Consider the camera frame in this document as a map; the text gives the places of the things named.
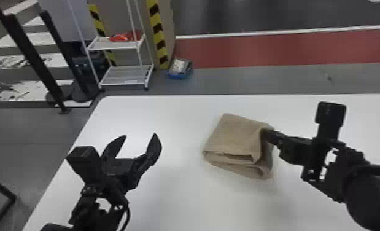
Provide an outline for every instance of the black stand base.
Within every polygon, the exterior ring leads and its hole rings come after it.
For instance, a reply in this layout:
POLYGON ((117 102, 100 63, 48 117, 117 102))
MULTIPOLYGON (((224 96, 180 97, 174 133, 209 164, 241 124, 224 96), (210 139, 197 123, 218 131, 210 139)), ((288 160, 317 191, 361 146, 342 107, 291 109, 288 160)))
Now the black stand base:
POLYGON ((59 115, 68 115, 70 112, 71 112, 71 108, 69 107, 66 107, 65 110, 61 110, 60 112, 58 112, 59 115))
POLYGON ((72 100, 77 103, 84 103, 90 100, 94 100, 100 94, 99 88, 96 86, 96 84, 85 83, 85 85, 89 91, 88 94, 84 94, 76 81, 72 83, 72 86, 74 88, 74 91, 71 95, 72 100))
MULTIPOLYGON (((67 100, 71 99, 71 94, 74 91, 74 88, 71 85, 64 85, 60 86, 61 91, 63 92, 63 99, 62 101, 65 102, 67 100)), ((56 101, 53 99, 52 95, 48 92, 48 94, 45 96, 45 99, 47 100, 48 104, 54 105, 56 104, 56 101)))

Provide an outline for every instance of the red floor stripe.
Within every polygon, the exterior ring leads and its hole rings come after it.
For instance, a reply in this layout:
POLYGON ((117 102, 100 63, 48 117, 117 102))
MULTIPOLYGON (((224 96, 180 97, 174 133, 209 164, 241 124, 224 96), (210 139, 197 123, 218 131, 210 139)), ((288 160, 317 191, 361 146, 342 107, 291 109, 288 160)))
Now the red floor stripe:
POLYGON ((180 39, 196 68, 380 62, 380 30, 180 39))

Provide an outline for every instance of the yellow and black striped pole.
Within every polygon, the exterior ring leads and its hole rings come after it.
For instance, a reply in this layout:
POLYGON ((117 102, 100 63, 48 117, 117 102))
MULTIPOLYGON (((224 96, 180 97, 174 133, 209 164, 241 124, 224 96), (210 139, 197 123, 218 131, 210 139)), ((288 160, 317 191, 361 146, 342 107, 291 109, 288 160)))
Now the yellow and black striped pole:
POLYGON ((157 48, 157 57, 160 61, 160 67, 161 69, 168 69, 168 52, 165 44, 165 35, 158 0, 147 0, 147 7, 150 10, 150 23, 154 33, 154 43, 157 48))
MULTIPOLYGON (((98 32, 98 35, 101 37, 107 37, 105 33, 104 24, 99 18, 98 7, 95 4, 89 4, 89 8, 90 8, 92 20, 94 21, 94 25, 95 25, 96 31, 98 32)), ((112 53, 111 50, 106 50, 105 56, 107 57, 108 62, 110 62, 112 66, 117 65, 115 61, 115 55, 114 53, 112 53)))

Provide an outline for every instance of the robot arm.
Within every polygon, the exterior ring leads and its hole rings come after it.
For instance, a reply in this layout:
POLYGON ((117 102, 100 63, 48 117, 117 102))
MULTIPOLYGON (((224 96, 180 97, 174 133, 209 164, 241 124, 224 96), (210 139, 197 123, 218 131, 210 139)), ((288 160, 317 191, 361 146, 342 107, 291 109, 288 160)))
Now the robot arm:
POLYGON ((303 181, 334 201, 345 203, 353 220, 362 227, 379 231, 380 165, 372 165, 363 153, 337 140, 345 113, 345 105, 321 102, 316 114, 319 130, 315 138, 264 130, 263 139, 278 147, 281 159, 303 166, 303 181), (331 150, 336 160, 326 164, 331 150))

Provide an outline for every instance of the gray floor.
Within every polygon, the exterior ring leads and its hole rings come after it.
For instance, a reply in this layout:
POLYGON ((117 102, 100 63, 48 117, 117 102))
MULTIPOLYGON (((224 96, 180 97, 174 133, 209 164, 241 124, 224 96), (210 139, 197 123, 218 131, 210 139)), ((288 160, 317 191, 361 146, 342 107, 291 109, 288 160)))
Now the gray floor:
MULTIPOLYGON (((164 72, 157 72, 149 92, 141 87, 109 88, 100 98, 310 93, 380 93, 380 63, 197 69, 185 80, 167 79, 164 72)), ((56 108, 0 109, 0 182, 19 197, 0 230, 22 229, 93 107, 73 109, 69 115, 59 115, 58 111, 56 108)))

